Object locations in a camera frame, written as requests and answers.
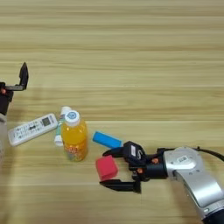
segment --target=bottle cap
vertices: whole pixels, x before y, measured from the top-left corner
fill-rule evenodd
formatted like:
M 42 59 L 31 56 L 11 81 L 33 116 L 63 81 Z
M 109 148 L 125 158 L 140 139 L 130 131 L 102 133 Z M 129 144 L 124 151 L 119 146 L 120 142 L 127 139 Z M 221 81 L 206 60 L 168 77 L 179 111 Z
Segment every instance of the bottle cap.
M 69 112 L 70 110 L 72 110 L 72 109 L 69 108 L 69 107 L 67 107 L 67 106 L 62 107 L 60 114 L 61 114 L 61 115 L 64 115 L 64 114 L 66 114 L 67 112 Z
M 81 121 L 81 116 L 76 110 L 70 110 L 66 113 L 66 125 L 70 127 L 77 126 Z

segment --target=orange juice bottle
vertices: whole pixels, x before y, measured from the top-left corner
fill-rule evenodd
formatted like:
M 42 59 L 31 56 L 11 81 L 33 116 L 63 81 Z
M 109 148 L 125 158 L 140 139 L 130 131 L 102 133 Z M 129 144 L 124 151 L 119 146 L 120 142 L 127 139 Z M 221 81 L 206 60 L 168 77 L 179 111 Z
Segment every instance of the orange juice bottle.
M 61 127 L 61 136 L 65 152 L 71 161 L 81 161 L 88 154 L 88 129 L 86 122 L 75 110 L 65 115 Z

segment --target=blue rectangular block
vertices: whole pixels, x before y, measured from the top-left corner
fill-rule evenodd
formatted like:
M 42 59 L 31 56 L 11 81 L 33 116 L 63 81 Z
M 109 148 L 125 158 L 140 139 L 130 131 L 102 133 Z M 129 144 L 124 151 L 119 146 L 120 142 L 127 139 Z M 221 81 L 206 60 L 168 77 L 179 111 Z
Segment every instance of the blue rectangular block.
M 122 147 L 122 145 L 123 145 L 123 141 L 121 141 L 117 138 L 114 138 L 112 136 L 103 134 L 99 131 L 96 131 L 94 133 L 93 141 L 98 143 L 98 144 L 102 144 L 104 146 L 107 146 L 110 149 L 117 148 L 117 147 Z

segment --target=white remote control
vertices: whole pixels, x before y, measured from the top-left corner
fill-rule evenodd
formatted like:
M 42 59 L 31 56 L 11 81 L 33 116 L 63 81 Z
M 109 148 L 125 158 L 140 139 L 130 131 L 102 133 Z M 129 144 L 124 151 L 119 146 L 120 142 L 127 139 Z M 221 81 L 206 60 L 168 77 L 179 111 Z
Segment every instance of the white remote control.
M 32 122 L 22 124 L 8 132 L 10 144 L 17 146 L 39 137 L 50 130 L 56 129 L 58 126 L 57 119 L 54 114 L 45 115 Z

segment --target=pink sponge cube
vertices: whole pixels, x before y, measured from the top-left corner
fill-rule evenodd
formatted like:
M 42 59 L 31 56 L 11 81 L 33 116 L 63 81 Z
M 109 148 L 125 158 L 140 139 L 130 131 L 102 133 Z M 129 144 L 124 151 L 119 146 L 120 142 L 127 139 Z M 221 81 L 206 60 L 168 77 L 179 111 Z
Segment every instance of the pink sponge cube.
M 97 159 L 95 165 L 101 181 L 112 179 L 118 173 L 115 160 L 112 156 Z

